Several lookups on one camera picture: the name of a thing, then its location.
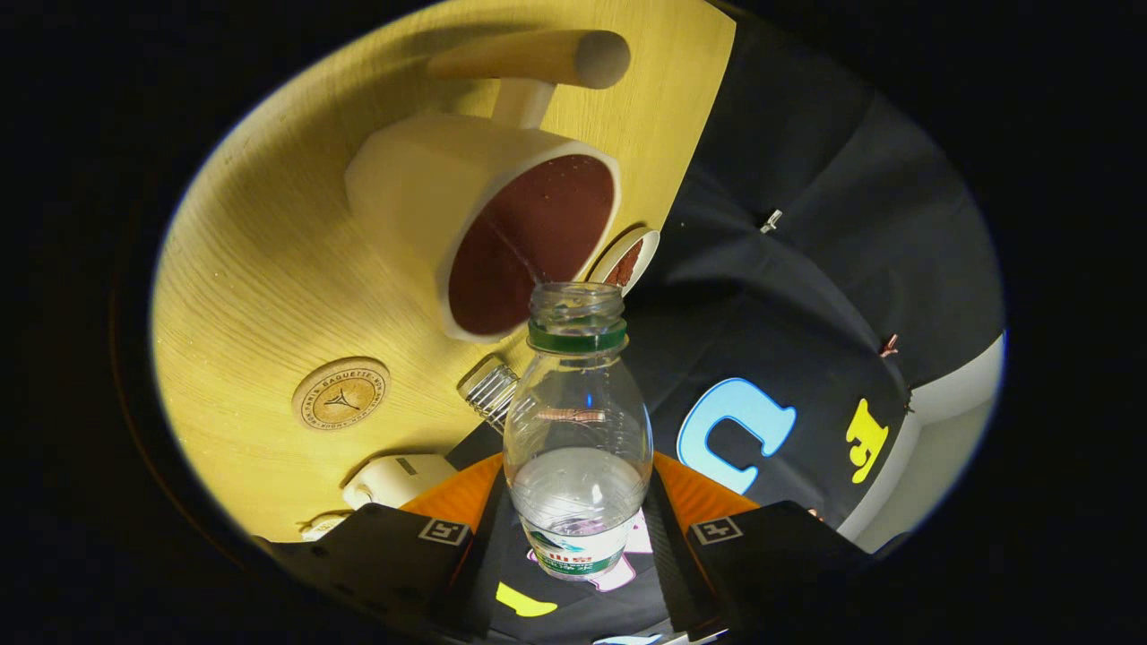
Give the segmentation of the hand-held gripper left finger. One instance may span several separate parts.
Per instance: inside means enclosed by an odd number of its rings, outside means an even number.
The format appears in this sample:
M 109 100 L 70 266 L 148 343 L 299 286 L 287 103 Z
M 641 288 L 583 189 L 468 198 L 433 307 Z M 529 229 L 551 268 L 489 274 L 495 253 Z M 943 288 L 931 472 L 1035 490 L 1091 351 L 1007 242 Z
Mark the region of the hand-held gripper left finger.
M 414 642 L 487 636 L 512 522 L 504 456 L 393 510 L 365 503 L 315 542 L 255 543 L 306 585 Z

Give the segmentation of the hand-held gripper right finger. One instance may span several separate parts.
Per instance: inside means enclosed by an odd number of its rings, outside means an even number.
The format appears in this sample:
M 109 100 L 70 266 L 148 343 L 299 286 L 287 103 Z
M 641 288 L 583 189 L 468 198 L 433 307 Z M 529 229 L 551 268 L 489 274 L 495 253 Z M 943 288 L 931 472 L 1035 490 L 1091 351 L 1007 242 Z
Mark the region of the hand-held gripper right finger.
M 844 642 L 874 555 L 794 502 L 758 505 L 663 453 L 643 498 L 668 617 L 696 640 Z

